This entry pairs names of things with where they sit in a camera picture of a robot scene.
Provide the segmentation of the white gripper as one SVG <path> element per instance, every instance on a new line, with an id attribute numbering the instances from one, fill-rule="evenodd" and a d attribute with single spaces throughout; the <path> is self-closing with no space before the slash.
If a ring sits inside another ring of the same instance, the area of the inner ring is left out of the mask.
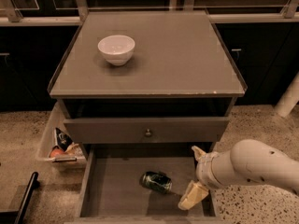
<path id="1" fill-rule="evenodd" d="M 190 210 L 203 201 L 209 193 L 207 188 L 224 189 L 231 185 L 233 180 L 229 151 L 205 153 L 197 146 L 192 146 L 192 151 L 197 160 L 196 176 L 199 182 L 192 180 L 189 183 L 178 203 L 181 210 Z"/>

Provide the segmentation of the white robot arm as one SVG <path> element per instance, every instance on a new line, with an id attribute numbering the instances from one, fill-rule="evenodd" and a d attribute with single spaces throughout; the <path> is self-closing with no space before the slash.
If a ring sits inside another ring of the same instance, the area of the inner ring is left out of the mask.
<path id="1" fill-rule="evenodd" d="M 191 181 L 178 208 L 190 210 L 213 189 L 228 186 L 270 185 L 299 195 L 299 162 L 276 148 L 253 140 L 241 140 L 225 152 L 192 147 L 197 181 Z"/>

